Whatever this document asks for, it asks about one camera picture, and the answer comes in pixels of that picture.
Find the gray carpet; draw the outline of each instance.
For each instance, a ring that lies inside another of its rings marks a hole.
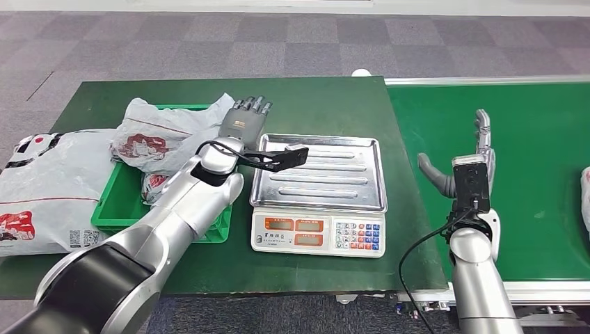
[[[460,333],[445,312],[427,314],[439,334]],[[162,300],[147,328],[156,333],[424,333],[420,321],[397,315],[390,299],[361,296],[342,305],[334,296]]]
[[[0,12],[0,161],[47,131],[82,81],[590,74],[590,19]],[[0,330],[30,303],[0,301]],[[453,333],[446,314],[433,317]],[[423,333],[386,300],[166,299],[150,333]]]

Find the digital scale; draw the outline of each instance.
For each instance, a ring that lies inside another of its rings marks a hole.
[[[250,203],[255,251],[381,257],[387,197],[378,141],[265,134],[261,151],[308,147],[307,162],[272,173],[257,169]]]

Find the qr code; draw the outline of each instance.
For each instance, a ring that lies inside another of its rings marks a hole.
[[[80,231],[70,230],[70,248],[81,248],[80,244]]]
[[[100,233],[98,231],[84,231],[84,247],[92,246],[99,241]]]

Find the stainless steel tray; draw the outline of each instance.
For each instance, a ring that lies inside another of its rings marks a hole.
[[[305,165],[279,173],[257,169],[250,195],[252,206],[387,211],[376,139],[265,134],[259,150],[283,151],[296,144],[310,149]]]

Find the black arm segment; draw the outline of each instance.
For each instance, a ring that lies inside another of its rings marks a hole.
[[[121,301],[152,274],[110,246],[94,248],[67,266],[35,310],[3,334],[100,334]]]

